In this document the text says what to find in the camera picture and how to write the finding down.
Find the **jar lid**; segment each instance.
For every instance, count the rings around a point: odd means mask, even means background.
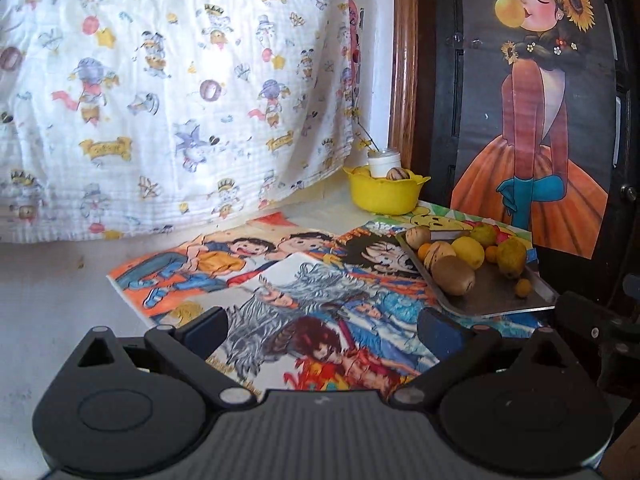
[[[369,158],[391,158],[393,156],[399,156],[400,152],[398,150],[394,150],[393,148],[389,148],[388,150],[380,150],[379,152],[374,152],[373,150],[369,152]]]

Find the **wooden door frame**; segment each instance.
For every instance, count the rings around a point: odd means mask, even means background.
[[[389,146],[412,163],[418,83],[418,0],[394,0],[394,49]]]

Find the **yellow bowl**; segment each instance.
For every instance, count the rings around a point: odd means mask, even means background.
[[[410,180],[387,180],[356,174],[354,169],[343,168],[349,175],[353,203],[365,211],[383,215],[403,215],[413,211],[422,186],[431,179],[409,171]]]

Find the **black door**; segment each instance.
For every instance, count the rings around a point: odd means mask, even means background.
[[[610,166],[606,212],[591,260],[538,247],[540,273],[558,292],[574,290],[592,300],[607,303],[619,284],[634,225],[638,183],[638,86],[636,82],[638,24],[630,0],[604,0],[615,57],[616,144]],[[436,0],[436,84],[429,173],[432,181],[423,196],[428,202],[450,205],[455,186],[456,161],[463,106],[465,56],[482,56],[486,47],[476,36],[478,27],[465,34],[462,0]],[[420,92],[418,87],[418,108]]]

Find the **white wall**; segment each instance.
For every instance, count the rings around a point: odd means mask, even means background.
[[[386,148],[391,107],[394,0],[354,0],[364,8],[364,28],[359,30],[362,72],[360,123],[380,149]]]

